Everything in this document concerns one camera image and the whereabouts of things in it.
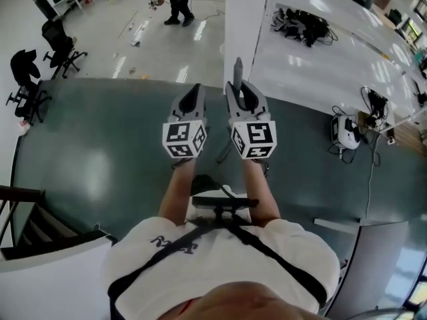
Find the white floor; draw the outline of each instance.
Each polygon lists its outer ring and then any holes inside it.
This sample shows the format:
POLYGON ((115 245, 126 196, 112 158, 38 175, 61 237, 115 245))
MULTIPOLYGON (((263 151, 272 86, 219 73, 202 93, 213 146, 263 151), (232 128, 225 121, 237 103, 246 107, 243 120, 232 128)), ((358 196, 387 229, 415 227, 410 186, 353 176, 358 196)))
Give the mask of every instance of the white floor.
POLYGON ((66 33, 77 37, 78 51, 89 53, 78 62, 81 71, 72 76, 141 79, 148 75, 148 79, 222 87, 220 46, 225 21, 219 11, 225 11, 224 0, 193 0, 191 7, 198 20, 189 27, 165 26, 170 5, 165 3, 154 11, 148 3, 93 0, 83 10, 68 13, 66 33), (140 46, 131 46, 132 39, 139 39, 140 46))

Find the shoe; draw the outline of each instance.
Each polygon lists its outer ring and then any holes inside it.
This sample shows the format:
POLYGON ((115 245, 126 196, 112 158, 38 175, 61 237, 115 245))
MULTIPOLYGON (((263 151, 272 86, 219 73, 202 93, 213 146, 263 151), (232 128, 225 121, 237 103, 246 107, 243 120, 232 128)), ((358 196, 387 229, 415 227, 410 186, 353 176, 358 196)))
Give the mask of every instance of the shoe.
POLYGON ((182 23, 182 27, 190 26, 193 21, 194 21, 194 17, 185 18, 182 23))
POLYGON ((168 20, 164 22, 165 25, 179 25, 181 22, 178 19, 170 17, 168 20))

